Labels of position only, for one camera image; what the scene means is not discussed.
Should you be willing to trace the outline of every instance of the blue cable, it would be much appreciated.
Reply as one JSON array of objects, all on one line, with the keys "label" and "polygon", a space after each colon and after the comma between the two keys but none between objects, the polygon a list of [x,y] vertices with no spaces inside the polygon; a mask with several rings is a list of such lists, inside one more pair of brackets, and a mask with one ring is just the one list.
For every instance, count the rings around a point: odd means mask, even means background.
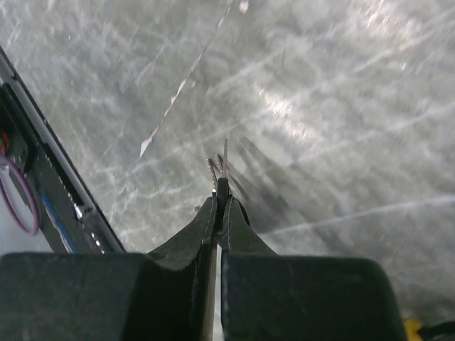
[{"label": "blue cable", "polygon": [[50,215],[50,218],[53,220],[54,225],[58,228],[58,231],[62,235],[71,252],[74,254],[78,253],[76,246],[74,245],[72,239],[70,238],[70,235],[68,234],[68,231],[63,226],[63,223],[61,222],[60,218],[57,216],[57,213],[50,204],[48,197],[46,197],[46,195],[44,195],[43,193],[40,194],[40,197],[44,203],[46,210],[48,211],[48,214]]}]

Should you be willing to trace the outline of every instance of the black frame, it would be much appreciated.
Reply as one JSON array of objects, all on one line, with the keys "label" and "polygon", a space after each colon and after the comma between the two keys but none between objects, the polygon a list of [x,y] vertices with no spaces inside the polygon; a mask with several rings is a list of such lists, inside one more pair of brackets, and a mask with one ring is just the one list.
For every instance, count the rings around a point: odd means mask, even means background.
[{"label": "black frame", "polygon": [[[13,127],[9,156],[14,158],[15,164],[36,190],[41,206],[41,230],[53,251],[125,252],[93,195],[0,47],[0,124],[5,120]],[[65,239],[69,239],[70,248]]]}]

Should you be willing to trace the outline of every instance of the yellow object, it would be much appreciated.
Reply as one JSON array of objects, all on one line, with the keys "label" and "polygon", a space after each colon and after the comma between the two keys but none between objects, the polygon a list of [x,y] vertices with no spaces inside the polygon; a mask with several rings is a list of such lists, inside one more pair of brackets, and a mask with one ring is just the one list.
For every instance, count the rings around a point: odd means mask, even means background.
[{"label": "yellow object", "polygon": [[423,341],[417,331],[422,328],[422,323],[414,318],[405,320],[405,330],[408,341]]}]

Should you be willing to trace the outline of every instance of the purple cable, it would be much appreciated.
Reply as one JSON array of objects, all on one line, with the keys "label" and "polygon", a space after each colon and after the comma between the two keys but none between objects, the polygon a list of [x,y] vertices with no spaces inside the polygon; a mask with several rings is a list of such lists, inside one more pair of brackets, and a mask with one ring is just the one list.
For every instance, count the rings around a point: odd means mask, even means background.
[{"label": "purple cable", "polygon": [[26,234],[29,236],[33,237],[38,233],[38,230],[40,229],[40,215],[38,211],[38,204],[36,203],[35,197],[33,196],[33,193],[30,189],[30,186],[27,183],[27,180],[24,178],[22,175],[21,171],[14,165],[13,161],[11,161],[9,158],[4,156],[3,154],[0,154],[0,165],[8,166],[9,169],[14,173],[16,176],[17,180],[22,186],[23,191],[25,192],[28,202],[30,203],[31,207],[31,213],[33,215],[33,229],[30,231],[27,229],[27,227],[22,223],[22,221],[18,218],[16,212],[13,209],[13,206],[11,202],[8,199],[8,195],[6,194],[5,187],[3,182],[1,181],[0,178],[0,194],[3,197],[6,208],[8,208],[9,213],[14,219],[14,222],[17,224],[17,226]]}]

